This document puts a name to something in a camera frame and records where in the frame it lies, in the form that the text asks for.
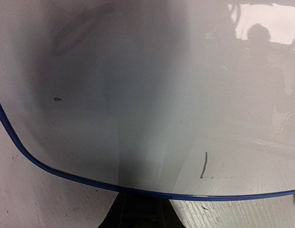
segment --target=white surface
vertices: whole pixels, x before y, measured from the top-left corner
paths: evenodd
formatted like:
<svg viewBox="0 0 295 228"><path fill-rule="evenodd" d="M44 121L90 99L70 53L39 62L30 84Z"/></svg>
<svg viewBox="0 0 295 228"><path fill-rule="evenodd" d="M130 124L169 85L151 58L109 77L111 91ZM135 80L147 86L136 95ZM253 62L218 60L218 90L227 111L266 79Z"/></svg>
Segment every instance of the white surface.
<svg viewBox="0 0 295 228"><path fill-rule="evenodd" d="M115 197L37 168L0 124L0 228L97 228ZM295 228L293 196L172 204L187 228Z"/></svg>
<svg viewBox="0 0 295 228"><path fill-rule="evenodd" d="M119 1L77 47L53 56L56 35L87 4L0 2L0 101L33 156L144 190L295 190L295 99L294 113L277 111L288 104L282 94L295 98L295 58L281 66L287 47L277 53L260 34L233 39L228 3ZM278 15L266 19L283 22Z"/></svg>

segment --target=blue edge trim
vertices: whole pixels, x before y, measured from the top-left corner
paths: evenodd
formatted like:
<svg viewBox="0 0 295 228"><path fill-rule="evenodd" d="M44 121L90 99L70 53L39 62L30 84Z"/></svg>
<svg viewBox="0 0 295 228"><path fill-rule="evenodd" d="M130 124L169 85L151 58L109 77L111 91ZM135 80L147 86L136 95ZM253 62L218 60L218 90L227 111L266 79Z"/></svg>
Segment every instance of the blue edge trim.
<svg viewBox="0 0 295 228"><path fill-rule="evenodd" d="M160 193L154 191L147 191L147 190L138 190L133 188L121 187L113 184L103 183L91 179L87 179L84 177L79 177L70 173L66 173L60 170L56 170L52 167L47 166L46 164L40 162L35 157L33 157L27 149L23 146L21 141L19 140L17 134L13 130L12 125L10 124L1 104L0 104L0 121L4 128L6 129L8 135L10 136L11 140L15 144L15 146L19 149L19 151L33 164L40 167L46 172L49 172L55 176L65 178L67 180L75 181L81 184L102 188L110 191L117 191L117 192L128 192L128 193L135 193L141 194L145 196L169 199L169 200L190 200L190 201L236 201L236 200L257 200L257 199L264 199L264 198L271 198L271 197L280 197L286 195L295 194L295 190L289 191L282 191L282 192L275 192L275 193L266 193L266 194L255 194L255 195L239 195L239 196L195 196L195 195L183 195L183 194L172 194L172 193Z"/></svg>

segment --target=dark mark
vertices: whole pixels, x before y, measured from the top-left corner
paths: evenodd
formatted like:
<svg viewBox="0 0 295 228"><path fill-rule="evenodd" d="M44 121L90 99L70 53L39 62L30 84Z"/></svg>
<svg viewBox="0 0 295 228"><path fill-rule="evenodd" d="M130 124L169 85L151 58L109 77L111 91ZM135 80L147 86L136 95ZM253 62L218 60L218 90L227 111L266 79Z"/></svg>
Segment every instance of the dark mark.
<svg viewBox="0 0 295 228"><path fill-rule="evenodd" d="M203 209L208 210L207 208L205 208L204 206L201 206Z"/></svg>
<svg viewBox="0 0 295 228"><path fill-rule="evenodd" d="M63 99L62 98L59 98L59 97L55 97L54 98L54 101L62 101Z"/></svg>
<svg viewBox="0 0 295 228"><path fill-rule="evenodd" d="M203 178L203 174L204 174L204 172L205 172L205 169L206 169L206 165L207 165L207 163L208 163L208 153L205 152L205 162L204 162L204 166L203 166L202 173L201 173L201 175L200 175L200 179Z"/></svg>

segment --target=blue rim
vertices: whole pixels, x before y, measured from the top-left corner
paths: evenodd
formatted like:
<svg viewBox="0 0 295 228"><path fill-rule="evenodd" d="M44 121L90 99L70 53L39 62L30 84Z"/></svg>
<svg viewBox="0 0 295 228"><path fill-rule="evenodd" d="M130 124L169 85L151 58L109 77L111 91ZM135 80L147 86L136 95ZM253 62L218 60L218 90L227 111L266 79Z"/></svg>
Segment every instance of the blue rim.
<svg viewBox="0 0 295 228"><path fill-rule="evenodd" d="M279 197L279 196L286 196L295 194L295 190L290 191L282 191L282 192L275 192L275 193L266 193L266 194L255 194L255 195L239 195L239 196L195 196L195 195L183 195L183 194L172 194L172 193L160 193L154 191L146 191L146 190L138 190L133 188L121 187L113 184L107 184L91 179L87 179L84 177L79 177L70 173L66 173L57 169L54 169L46 164L40 162L35 157L33 157L27 149L21 143L19 137L13 130L12 125L10 124L1 104L0 104L0 121L4 128L6 129L8 135L10 136L11 140L18 148L18 150L33 164L40 167L46 172L49 172L55 176L65 178L67 180L75 181L81 184L110 190L116 192L129 192L135 194L142 194L151 197L158 197L163 199L169 200L190 200L190 201L236 201L236 200L257 200L257 199L265 199L271 197Z"/></svg>

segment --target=glossy surface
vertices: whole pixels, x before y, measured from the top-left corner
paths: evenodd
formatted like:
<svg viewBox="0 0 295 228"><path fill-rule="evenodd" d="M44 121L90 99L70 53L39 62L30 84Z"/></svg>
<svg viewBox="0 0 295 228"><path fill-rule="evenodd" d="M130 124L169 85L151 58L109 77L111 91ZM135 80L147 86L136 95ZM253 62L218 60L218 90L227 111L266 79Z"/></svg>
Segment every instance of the glossy surface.
<svg viewBox="0 0 295 228"><path fill-rule="evenodd" d="M157 192L295 189L295 4L93 4L2 5L0 102L34 157Z"/></svg>

